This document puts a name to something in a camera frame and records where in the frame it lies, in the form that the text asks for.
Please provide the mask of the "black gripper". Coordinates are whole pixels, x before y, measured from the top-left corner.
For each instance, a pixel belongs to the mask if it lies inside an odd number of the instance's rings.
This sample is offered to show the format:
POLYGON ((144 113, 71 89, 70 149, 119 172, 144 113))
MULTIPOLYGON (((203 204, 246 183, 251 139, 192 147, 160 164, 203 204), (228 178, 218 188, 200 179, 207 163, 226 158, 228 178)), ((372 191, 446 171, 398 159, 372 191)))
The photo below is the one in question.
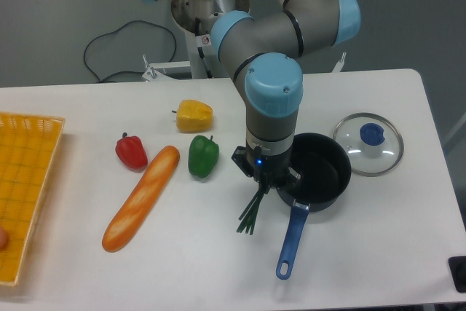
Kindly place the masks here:
POLYGON ((302 176, 291 165, 291 150, 289 148, 281 154, 267 155, 265 148, 260 146, 238 146, 232 160, 247 177, 258 183, 295 189, 300 187, 302 176))

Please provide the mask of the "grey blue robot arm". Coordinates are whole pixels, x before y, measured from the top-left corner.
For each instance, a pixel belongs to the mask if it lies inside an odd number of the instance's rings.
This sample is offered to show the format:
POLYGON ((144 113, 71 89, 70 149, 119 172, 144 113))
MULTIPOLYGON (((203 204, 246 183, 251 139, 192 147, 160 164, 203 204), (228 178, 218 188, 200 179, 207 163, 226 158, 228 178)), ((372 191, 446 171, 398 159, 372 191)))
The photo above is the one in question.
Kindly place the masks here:
POLYGON ((188 32, 209 37, 214 63, 244 101, 246 145, 233 160, 264 191, 288 181, 303 97, 298 58, 351 39, 361 23, 357 0, 279 2, 280 12, 257 20, 240 0, 172 1, 173 18, 188 32))

